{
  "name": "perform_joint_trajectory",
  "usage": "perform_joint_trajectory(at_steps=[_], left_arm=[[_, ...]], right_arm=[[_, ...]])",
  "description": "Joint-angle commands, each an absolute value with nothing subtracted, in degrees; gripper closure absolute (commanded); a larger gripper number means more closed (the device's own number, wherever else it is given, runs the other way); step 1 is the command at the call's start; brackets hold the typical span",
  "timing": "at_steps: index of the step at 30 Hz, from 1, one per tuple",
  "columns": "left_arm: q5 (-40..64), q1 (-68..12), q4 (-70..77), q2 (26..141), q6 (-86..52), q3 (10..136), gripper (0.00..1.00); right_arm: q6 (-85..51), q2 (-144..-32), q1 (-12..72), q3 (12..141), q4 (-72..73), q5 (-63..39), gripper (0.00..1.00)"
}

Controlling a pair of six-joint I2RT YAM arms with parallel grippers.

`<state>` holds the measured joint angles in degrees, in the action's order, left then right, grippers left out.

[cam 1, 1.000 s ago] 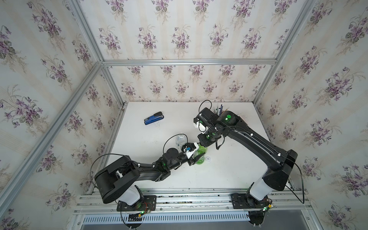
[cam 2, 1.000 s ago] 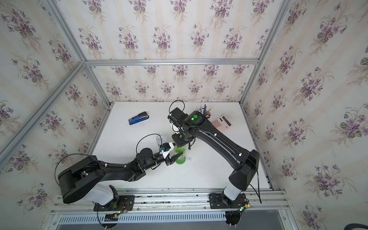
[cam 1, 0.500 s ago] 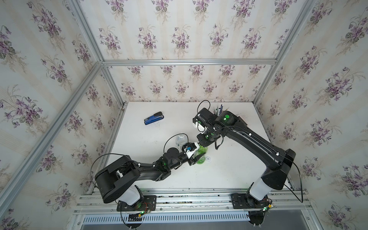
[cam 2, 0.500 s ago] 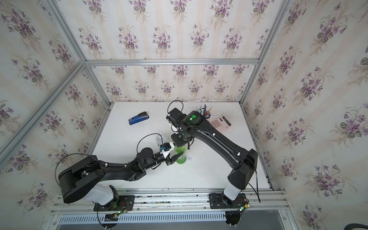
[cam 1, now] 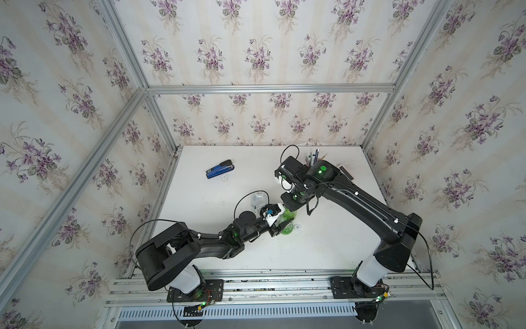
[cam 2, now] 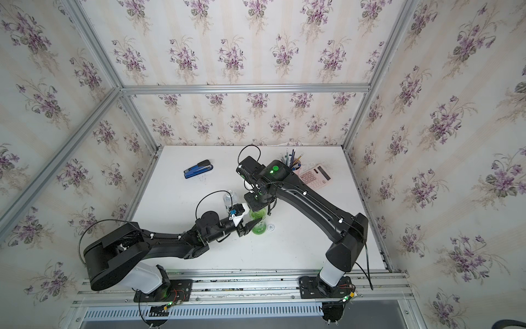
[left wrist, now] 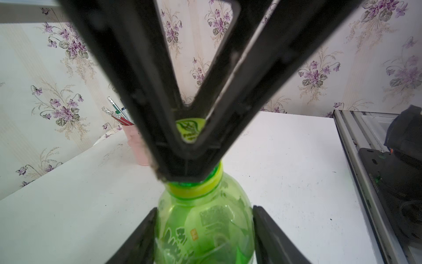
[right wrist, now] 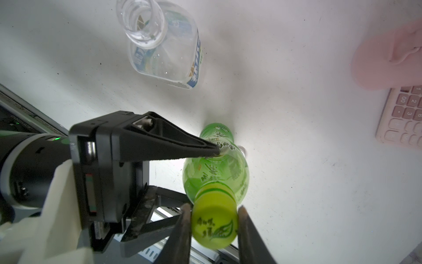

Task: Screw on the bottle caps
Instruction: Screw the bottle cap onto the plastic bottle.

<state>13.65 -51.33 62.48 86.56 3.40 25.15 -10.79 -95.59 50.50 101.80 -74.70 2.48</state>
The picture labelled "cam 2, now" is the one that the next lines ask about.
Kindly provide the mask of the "green plastic bottle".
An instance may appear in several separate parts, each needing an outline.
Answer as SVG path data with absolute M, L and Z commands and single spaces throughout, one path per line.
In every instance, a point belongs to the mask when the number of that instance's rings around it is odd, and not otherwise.
M 252 222 L 257 222 L 257 224 L 251 230 L 252 233 L 256 235 L 264 234 L 267 230 L 267 223 L 265 222 L 267 217 L 267 209 L 263 208 L 257 212 L 249 211 L 249 216 Z

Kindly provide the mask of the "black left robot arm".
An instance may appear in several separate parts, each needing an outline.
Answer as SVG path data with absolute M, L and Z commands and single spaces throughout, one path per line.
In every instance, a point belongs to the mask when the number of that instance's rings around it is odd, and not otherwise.
M 243 237 L 260 222 L 256 219 L 244 224 L 242 217 L 220 219 L 216 212 L 208 211 L 180 234 L 152 232 L 137 222 L 127 222 L 84 249 L 90 287 L 102 291 L 121 284 L 145 259 L 198 258 L 210 249 L 209 243 L 233 232 Z

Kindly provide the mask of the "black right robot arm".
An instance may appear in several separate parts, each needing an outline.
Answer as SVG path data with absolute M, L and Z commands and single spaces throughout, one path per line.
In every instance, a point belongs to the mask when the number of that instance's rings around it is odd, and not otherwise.
M 368 219 L 360 212 L 352 215 L 327 201 L 305 184 L 279 160 L 265 166 L 248 156 L 236 169 L 251 186 L 244 195 L 249 208 L 256 212 L 282 200 L 316 224 L 331 241 L 325 253 L 326 262 L 319 273 L 319 282 L 334 288 L 349 273 L 366 247 Z

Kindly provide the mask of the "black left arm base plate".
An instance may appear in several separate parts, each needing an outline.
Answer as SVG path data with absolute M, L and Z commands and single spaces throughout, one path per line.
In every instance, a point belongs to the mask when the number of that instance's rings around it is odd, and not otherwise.
M 144 294 L 137 291 L 134 296 L 134 302 L 188 302 L 192 287 L 192 280 L 170 280 L 170 283 L 162 283 L 151 293 Z

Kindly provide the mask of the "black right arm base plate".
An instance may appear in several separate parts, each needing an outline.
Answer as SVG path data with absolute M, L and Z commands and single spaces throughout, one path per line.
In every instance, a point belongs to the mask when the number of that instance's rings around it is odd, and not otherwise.
M 319 276 L 302 276 L 298 281 L 301 299 L 349 299 L 355 296 L 356 287 L 351 283 L 351 278 L 344 276 L 335 287 L 331 287 Z

